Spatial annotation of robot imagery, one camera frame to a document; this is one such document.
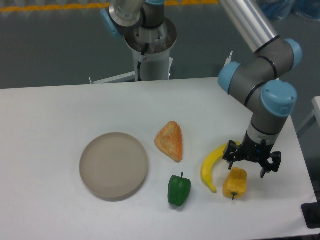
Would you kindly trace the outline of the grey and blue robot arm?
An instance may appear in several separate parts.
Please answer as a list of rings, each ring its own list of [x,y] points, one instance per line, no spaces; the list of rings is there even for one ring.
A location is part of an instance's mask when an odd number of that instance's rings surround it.
[[[302,59],[300,45],[282,39],[253,0],[221,0],[220,6],[255,55],[248,64],[229,62],[218,75],[219,86],[252,112],[240,145],[229,141],[223,159],[258,163],[264,176],[279,170],[282,154],[273,146],[292,113],[297,92],[280,77]],[[175,25],[165,17],[162,0],[113,0],[100,12],[115,38],[124,37],[132,50],[138,82],[168,80],[169,52],[177,40]]]

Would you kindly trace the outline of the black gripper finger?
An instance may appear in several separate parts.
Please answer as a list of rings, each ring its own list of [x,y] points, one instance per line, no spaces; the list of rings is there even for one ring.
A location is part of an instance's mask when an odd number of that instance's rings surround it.
[[[231,170],[233,167],[233,164],[235,162],[240,162],[242,160],[241,158],[241,143],[237,141],[230,140],[224,151],[222,159],[226,160],[228,163],[228,169]]]
[[[262,167],[260,177],[263,178],[266,173],[278,172],[282,162],[282,153],[280,151],[271,152],[267,157],[259,160]]]

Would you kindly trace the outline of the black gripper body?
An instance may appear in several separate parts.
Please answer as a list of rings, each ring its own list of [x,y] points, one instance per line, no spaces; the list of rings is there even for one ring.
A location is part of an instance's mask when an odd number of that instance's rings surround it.
[[[245,160],[253,163],[259,163],[262,167],[272,166],[274,163],[268,162],[268,159],[270,158],[273,146],[274,143],[266,144],[265,140],[255,142],[249,137],[248,133],[246,133],[242,144],[240,145],[237,161]]]

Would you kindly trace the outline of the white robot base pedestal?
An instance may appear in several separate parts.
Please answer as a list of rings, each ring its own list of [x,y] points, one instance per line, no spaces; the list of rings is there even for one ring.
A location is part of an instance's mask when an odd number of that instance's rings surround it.
[[[124,39],[132,51],[134,71],[93,81],[93,84],[170,79],[173,63],[170,52],[177,41],[177,29],[171,20],[164,18],[163,23],[153,29],[139,27]]]

